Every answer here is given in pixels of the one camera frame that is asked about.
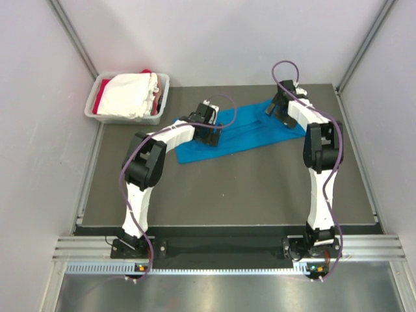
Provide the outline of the blue t shirt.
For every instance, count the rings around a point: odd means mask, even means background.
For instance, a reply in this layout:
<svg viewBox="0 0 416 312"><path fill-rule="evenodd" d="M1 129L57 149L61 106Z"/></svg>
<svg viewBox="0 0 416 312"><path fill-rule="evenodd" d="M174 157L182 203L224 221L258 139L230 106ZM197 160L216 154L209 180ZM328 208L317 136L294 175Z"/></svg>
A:
<svg viewBox="0 0 416 312"><path fill-rule="evenodd" d="M267 116L265 111L271 100L239 107L237 119L223 129L216 147L196 140L184 143L175 149L179 164L195 163L216 159L241 151L268 146L287 140L305 137L299 125L289 129L275 117Z"/></svg>

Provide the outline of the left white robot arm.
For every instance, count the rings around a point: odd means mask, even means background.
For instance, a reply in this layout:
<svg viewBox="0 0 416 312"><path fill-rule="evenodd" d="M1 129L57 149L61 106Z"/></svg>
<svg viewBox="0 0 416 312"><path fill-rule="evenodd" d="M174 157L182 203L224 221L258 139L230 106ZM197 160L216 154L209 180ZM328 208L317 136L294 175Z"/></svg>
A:
<svg viewBox="0 0 416 312"><path fill-rule="evenodd" d="M151 256L148 209L153 188L159 182L166 154L196 140L216 147L223 125L217 122L219 108L205 100L196 112L176 120L154 133L136 133L131 141L119 176L119 187L126 204L126 216L118 239L132 257Z"/></svg>

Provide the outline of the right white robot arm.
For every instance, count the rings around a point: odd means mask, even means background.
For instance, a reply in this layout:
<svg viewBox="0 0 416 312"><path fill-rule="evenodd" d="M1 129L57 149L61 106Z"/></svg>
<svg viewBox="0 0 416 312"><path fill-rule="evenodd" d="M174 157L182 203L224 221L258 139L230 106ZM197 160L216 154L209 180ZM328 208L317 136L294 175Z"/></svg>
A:
<svg viewBox="0 0 416 312"><path fill-rule="evenodd" d="M333 186L343 161L343 125L319 112L307 92L292 80L281 81L265 111L290 129L305 131L303 161L311 178L311 207L301 243L289 245L290 254L318 257L336 243L332 214Z"/></svg>

